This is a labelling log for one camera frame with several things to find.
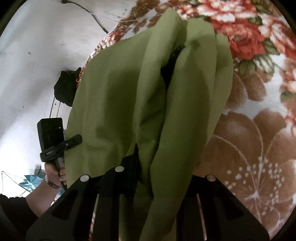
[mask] silver screw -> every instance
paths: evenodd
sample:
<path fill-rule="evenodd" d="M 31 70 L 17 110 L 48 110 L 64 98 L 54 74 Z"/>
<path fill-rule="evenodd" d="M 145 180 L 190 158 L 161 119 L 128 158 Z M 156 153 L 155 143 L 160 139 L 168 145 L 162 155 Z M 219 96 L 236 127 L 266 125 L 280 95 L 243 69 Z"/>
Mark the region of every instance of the silver screw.
<path fill-rule="evenodd" d="M 80 177 L 80 181 L 82 181 L 82 182 L 86 182 L 88 180 L 89 180 L 89 176 L 88 175 L 83 175 L 83 176 Z"/>
<path fill-rule="evenodd" d="M 123 170 L 124 170 L 124 167 L 123 166 L 117 166 L 117 167 L 115 167 L 115 171 L 116 172 L 123 172 Z"/>
<path fill-rule="evenodd" d="M 209 182 L 214 182 L 214 181 L 216 181 L 216 177 L 214 175 L 207 175 L 207 180 Z"/>

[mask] silver watch band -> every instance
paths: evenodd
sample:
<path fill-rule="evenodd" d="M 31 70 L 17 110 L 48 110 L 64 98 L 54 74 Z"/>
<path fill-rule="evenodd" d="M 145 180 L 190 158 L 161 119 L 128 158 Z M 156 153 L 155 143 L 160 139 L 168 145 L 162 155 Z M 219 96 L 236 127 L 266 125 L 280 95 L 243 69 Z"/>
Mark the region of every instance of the silver watch band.
<path fill-rule="evenodd" d="M 59 189 L 61 187 L 61 186 L 55 185 L 53 182 L 49 181 L 47 175 L 45 175 L 44 179 L 45 179 L 45 182 L 54 189 Z"/>

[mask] finger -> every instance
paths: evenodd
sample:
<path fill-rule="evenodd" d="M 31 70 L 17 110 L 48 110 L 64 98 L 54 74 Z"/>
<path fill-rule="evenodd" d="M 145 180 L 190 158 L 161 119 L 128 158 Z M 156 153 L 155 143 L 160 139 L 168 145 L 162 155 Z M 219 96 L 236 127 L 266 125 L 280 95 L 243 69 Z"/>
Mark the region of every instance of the finger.
<path fill-rule="evenodd" d="M 45 165 L 44 165 L 44 168 L 45 168 L 46 171 L 50 171 L 55 175 L 57 175 L 59 173 L 56 166 L 54 164 L 52 164 L 52 163 L 46 162 Z"/>
<path fill-rule="evenodd" d="M 60 177 L 59 177 L 59 180 L 60 180 L 61 182 L 67 180 L 66 174 L 60 176 Z"/>
<path fill-rule="evenodd" d="M 66 169 L 63 167 L 60 171 L 59 171 L 60 175 L 64 175 L 66 174 Z"/>

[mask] floral bedsheet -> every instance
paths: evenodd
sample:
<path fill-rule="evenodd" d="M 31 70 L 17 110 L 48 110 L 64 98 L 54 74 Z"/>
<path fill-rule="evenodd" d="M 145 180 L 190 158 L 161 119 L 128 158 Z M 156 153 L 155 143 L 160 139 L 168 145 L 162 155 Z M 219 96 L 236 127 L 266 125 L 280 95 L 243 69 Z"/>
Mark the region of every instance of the floral bedsheet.
<path fill-rule="evenodd" d="M 227 35 L 234 60 L 230 97 L 194 174 L 217 176 L 272 238 L 296 206 L 296 36 L 269 0 L 138 0 L 87 63 L 170 7 Z"/>

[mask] folded green garment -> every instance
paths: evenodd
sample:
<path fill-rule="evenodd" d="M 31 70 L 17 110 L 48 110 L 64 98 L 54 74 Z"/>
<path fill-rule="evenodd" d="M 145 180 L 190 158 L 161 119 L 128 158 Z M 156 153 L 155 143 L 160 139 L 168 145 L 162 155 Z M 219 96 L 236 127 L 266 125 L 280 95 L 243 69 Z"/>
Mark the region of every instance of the folded green garment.
<path fill-rule="evenodd" d="M 180 46 L 166 88 L 162 67 Z M 171 230 L 232 74 L 227 37 L 201 19 L 182 21 L 173 9 L 88 63 L 66 131 L 83 138 L 65 152 L 67 183 L 103 175 L 138 144 L 141 176 L 134 200 L 121 197 L 122 241 L 161 240 Z"/>

